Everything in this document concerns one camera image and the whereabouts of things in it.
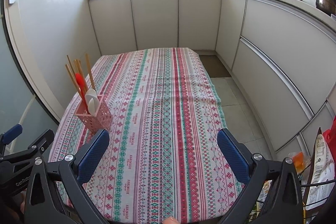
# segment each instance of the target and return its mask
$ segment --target wire basket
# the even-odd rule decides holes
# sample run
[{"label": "wire basket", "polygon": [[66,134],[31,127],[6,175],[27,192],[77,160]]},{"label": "wire basket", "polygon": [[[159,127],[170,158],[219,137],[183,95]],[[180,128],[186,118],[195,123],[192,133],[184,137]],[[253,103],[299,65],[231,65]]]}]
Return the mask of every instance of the wire basket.
[{"label": "wire basket", "polygon": [[99,105],[95,115],[88,114],[83,100],[81,100],[75,112],[75,115],[93,134],[96,134],[99,129],[109,131],[112,121],[112,115],[104,100],[104,95],[98,95],[98,100]]}]

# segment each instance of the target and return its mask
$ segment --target pink plastic basket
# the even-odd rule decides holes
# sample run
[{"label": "pink plastic basket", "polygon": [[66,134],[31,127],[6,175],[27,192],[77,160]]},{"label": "pink plastic basket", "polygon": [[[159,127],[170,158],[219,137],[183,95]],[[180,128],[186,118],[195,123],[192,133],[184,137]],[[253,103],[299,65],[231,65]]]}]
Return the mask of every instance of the pink plastic basket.
[{"label": "pink plastic basket", "polygon": [[101,128],[109,131],[112,121],[112,115],[106,105],[104,95],[98,95],[98,100],[99,106],[94,116],[87,113],[83,100],[81,100],[75,112],[75,115],[80,118],[83,124],[93,134],[96,134],[97,131]]}]

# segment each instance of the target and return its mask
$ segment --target striped tablecloth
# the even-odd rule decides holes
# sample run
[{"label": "striped tablecloth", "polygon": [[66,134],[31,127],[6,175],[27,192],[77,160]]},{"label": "striped tablecloth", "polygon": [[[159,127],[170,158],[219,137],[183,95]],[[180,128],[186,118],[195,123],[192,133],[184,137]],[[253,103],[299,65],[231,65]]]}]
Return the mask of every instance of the striped tablecloth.
[{"label": "striped tablecloth", "polygon": [[[168,216],[188,223],[225,214],[241,184],[217,146],[226,124],[199,56],[188,48],[102,56],[93,77],[113,119],[110,145],[83,187],[105,218],[159,224]],[[79,102],[76,94],[49,161],[76,153],[89,137],[74,115]]]}]

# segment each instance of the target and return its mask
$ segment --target barcode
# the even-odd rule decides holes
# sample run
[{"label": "barcode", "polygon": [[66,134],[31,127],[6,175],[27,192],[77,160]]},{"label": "barcode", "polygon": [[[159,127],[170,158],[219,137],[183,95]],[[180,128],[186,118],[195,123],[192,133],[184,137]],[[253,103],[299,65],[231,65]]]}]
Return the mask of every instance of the barcode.
[{"label": "barcode", "polygon": [[323,165],[316,165],[316,170],[314,174],[314,179],[317,179],[320,177],[320,174],[322,172]]}]

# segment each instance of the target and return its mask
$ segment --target patterned tablecloth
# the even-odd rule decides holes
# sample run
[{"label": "patterned tablecloth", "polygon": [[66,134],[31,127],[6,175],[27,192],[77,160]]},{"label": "patterned tablecloth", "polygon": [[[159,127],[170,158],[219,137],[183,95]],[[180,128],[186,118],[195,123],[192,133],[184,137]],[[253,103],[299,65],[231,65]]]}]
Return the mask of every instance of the patterned tablecloth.
[{"label": "patterned tablecloth", "polygon": [[[83,187],[107,220],[182,223],[221,216],[241,191],[216,142],[225,128],[221,100],[199,56],[157,48],[102,56],[93,67],[112,113],[110,145]],[[74,154],[89,131],[66,109],[49,161]],[[67,204],[62,187],[60,193]]]}]

